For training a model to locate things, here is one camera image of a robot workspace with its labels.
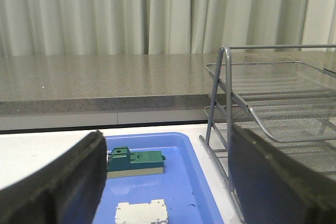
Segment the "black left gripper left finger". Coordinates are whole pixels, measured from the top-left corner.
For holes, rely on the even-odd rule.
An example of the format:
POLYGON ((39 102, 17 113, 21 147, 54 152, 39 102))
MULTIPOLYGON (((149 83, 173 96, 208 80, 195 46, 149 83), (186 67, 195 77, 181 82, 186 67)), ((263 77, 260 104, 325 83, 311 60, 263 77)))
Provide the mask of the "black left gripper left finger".
POLYGON ((1 190, 1 223, 92 223, 107 180, 107 144, 90 132, 60 157, 1 190))

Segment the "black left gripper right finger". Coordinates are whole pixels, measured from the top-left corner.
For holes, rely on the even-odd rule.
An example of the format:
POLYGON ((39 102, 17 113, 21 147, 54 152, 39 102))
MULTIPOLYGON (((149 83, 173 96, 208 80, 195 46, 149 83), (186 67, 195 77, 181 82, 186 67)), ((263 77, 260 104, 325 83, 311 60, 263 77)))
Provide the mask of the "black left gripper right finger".
POLYGON ((238 125, 230 176, 247 223, 335 223, 335 181, 238 125))

